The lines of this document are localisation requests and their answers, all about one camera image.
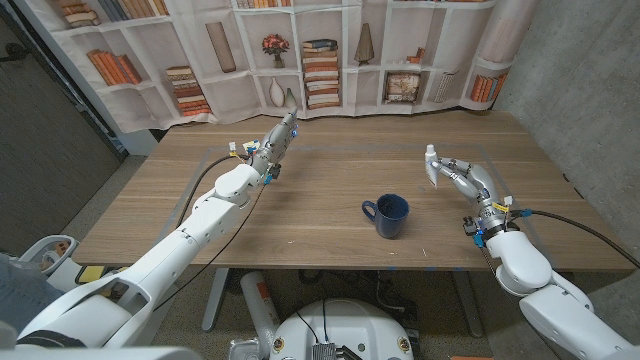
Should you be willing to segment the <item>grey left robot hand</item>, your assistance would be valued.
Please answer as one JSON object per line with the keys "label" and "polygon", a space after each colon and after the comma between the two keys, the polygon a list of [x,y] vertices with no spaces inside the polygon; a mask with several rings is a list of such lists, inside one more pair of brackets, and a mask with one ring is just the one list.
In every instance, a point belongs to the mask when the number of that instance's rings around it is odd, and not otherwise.
{"label": "grey left robot hand", "polygon": [[262,139],[248,164],[260,175],[278,164],[285,156],[291,141],[298,135],[297,108],[293,107]]}

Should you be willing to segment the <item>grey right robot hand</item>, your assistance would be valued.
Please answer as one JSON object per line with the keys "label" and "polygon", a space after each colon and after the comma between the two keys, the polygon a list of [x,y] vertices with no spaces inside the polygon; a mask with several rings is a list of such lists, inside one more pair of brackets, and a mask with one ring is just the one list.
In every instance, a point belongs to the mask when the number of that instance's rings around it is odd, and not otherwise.
{"label": "grey right robot hand", "polygon": [[466,197],[476,213],[477,227],[487,236],[506,230],[506,211],[496,208],[499,192],[489,173],[480,165],[455,158],[425,154],[426,173],[432,185],[438,176],[450,179],[454,187]]}

